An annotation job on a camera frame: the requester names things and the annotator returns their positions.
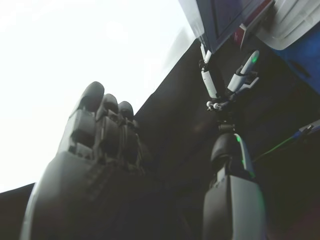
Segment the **black surface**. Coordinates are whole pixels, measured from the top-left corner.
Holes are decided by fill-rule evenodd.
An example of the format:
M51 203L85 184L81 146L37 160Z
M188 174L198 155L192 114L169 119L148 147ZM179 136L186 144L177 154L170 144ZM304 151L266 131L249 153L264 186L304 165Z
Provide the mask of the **black surface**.
M260 50L256 69L261 78L237 107L243 120L241 136L249 152L258 156L301 126L320 118L320 101L312 89L256 38L249 39L243 51L228 41L213 56L226 83L249 49ZM158 176L166 180L168 187L194 183L178 195L176 205L198 237L202 230L204 195L212 178L210 155L218 136L216 116L206 110L209 95L199 71L201 57L200 44L195 42L135 116L140 137L155 158L152 167ZM319 201L317 195L310 194L318 193L315 183L319 182L316 182L319 168L313 164L319 159L317 151L314 145L312 151L296 155L300 162L310 159L302 171L298 163L291 168L294 165L287 156L266 161L267 166L260 166L263 161L257 163L257 176L261 175L263 191L267 194L270 240L284 239L285 235L297 231L296 235L303 237L296 239L319 239L308 237L318 229L306 221L302 228L295 226L299 219L311 213L315 214L312 218L319 221ZM30 191L31 186L27 186L0 194L1 239L17 239Z

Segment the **green cable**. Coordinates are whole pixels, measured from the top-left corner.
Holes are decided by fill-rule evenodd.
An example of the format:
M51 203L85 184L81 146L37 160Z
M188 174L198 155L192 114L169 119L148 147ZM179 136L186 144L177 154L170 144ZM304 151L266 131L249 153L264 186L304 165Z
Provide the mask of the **green cable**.
M269 154L271 152L273 152L274 150L278 149L279 147L281 147L283 144L289 142L290 140L294 139L294 136L289 137L288 139L284 140L283 142L279 143L277 146L273 147L272 149L270 149L269 151L266 151L265 153L263 153L262 155L260 155L255 161L257 161L258 159L260 159L262 156Z

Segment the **blue surface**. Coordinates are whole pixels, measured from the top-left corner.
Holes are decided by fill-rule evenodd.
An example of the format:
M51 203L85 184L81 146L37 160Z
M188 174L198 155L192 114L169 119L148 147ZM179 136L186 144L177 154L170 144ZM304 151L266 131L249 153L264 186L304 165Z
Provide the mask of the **blue surface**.
M274 52L320 94L320 22L286 49L274 50ZM297 70L292 61L302 66L309 76Z

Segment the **white background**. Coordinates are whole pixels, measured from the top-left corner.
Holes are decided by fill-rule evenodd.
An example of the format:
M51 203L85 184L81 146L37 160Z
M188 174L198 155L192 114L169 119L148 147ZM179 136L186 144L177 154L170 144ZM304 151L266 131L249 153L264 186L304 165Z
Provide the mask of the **white background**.
M136 113L194 39L177 0L0 0L0 192L37 181L89 83Z

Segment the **gray robotic hand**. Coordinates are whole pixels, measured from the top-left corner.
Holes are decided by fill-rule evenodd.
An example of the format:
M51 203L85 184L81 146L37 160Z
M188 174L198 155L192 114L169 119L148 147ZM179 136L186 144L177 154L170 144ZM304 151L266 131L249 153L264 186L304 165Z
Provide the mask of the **gray robotic hand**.
M132 106L91 83L55 158L35 184L20 240L163 239L163 184L137 133Z

